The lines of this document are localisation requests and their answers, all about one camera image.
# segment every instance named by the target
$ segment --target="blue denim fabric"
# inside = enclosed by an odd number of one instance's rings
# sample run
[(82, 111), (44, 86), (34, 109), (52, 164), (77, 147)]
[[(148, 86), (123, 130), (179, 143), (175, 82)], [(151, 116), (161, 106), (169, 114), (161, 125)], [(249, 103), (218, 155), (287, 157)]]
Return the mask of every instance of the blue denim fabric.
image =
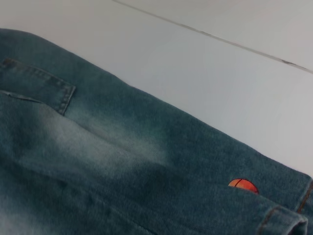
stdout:
[(35, 35), (0, 61), (1, 234), (313, 233), (309, 176)]

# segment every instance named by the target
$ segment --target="orange logo patch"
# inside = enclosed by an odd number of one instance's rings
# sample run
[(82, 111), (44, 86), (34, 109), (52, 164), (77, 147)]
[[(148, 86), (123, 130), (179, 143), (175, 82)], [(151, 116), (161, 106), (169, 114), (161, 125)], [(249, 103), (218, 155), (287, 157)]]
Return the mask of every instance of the orange logo patch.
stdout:
[(236, 188), (243, 188), (251, 192), (254, 192), (256, 194), (259, 194), (257, 187), (253, 183), (245, 179), (233, 180), (232, 182), (229, 183), (228, 186), (236, 187)]

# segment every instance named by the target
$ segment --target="back pocket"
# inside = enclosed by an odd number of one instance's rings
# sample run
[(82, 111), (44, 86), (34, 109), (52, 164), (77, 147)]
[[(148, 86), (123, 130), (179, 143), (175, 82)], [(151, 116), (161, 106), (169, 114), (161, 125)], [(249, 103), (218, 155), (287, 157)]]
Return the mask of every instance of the back pocket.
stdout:
[(13, 59), (0, 64), (0, 92), (44, 103), (63, 115), (75, 86), (41, 69)]

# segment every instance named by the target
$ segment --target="denim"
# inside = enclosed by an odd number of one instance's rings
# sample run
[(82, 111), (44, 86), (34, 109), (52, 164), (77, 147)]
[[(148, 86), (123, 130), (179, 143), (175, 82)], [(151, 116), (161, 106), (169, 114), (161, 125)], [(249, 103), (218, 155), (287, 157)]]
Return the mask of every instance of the denim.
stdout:
[(313, 234), (308, 175), (33, 34), (0, 61), (1, 234)]

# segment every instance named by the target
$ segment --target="gray line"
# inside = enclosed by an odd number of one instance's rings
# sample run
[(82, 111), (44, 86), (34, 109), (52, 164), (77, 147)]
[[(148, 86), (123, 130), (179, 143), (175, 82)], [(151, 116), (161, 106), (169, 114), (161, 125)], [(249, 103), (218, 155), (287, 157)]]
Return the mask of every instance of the gray line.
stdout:
[(203, 34), (203, 35), (205, 35), (205, 36), (209, 36), (209, 37), (211, 37), (211, 38), (217, 39), (217, 40), (222, 41), (222, 42), (224, 42), (224, 43), (231, 44), (231, 45), (236, 46), (236, 47), (239, 47), (239, 48), (241, 48), (241, 49), (248, 50), (248, 51), (253, 52), (253, 53), (255, 53), (255, 54), (265, 56), (265, 57), (267, 57), (267, 58), (269, 58), (269, 59), (282, 62), (282, 63), (287, 64), (287, 65), (289, 65), (289, 66), (292, 66), (292, 67), (295, 67), (295, 68), (297, 68), (297, 69), (300, 69), (300, 70), (303, 70), (303, 71), (306, 71), (306, 72), (309, 72), (309, 73), (313, 74), (313, 70), (310, 70), (310, 69), (307, 69), (307, 68), (305, 68), (305, 67), (296, 65), (296, 64), (294, 64), (294, 63), (292, 63), (292, 62), (289, 62), (289, 61), (286, 61), (286, 60), (279, 59), (279, 58), (277, 58), (277, 57), (275, 57), (275, 56), (273, 56), (273, 55), (268, 55), (268, 54), (263, 53), (263, 52), (260, 52), (260, 51), (258, 51), (258, 50), (254, 50), (254, 49), (251, 49), (251, 48), (249, 48), (249, 47), (245, 47), (245, 46), (240, 45), (240, 44), (238, 44), (238, 43), (233, 43), (233, 42), (231, 42), (231, 41), (229, 41), (229, 40), (226, 40), (226, 39), (220, 38), (220, 37), (218, 37), (218, 36), (215, 36), (215, 35), (212, 35), (212, 34), (209, 34), (209, 33), (206, 33), (206, 32), (200, 31), (200, 30), (197, 30), (197, 29), (195, 29), (195, 28), (189, 27), (189, 26), (184, 25), (184, 24), (181, 24), (181, 23), (177, 23), (177, 22), (175, 22), (175, 21), (169, 20), (169, 19), (164, 18), (164, 17), (162, 17), (162, 16), (155, 15), (155, 14), (153, 14), (153, 13), (150, 13), (150, 12), (148, 12), (148, 11), (145, 11), (145, 10), (139, 9), (139, 8), (137, 8), (137, 7), (128, 5), (128, 4), (123, 3), (123, 2), (120, 2), (120, 1), (118, 1), (118, 0), (112, 0), (112, 1), (114, 1), (114, 2), (116, 2), (116, 3), (118, 3), (118, 4), (121, 4), (121, 5), (127, 6), (127, 7), (129, 7), (129, 8), (132, 8), (132, 9), (134, 9), (134, 10), (140, 11), (140, 12), (142, 12), (142, 13), (148, 14), (148, 15), (150, 15), (150, 16), (157, 17), (157, 18), (159, 18), (159, 19), (161, 19), (161, 20), (164, 20), (164, 21), (167, 21), (167, 22), (169, 22), (169, 23), (172, 23), (172, 24), (175, 24), (175, 25), (178, 25), (178, 26), (187, 28), (187, 29), (189, 29), (189, 30), (192, 30), (192, 31), (194, 31), (194, 32)]

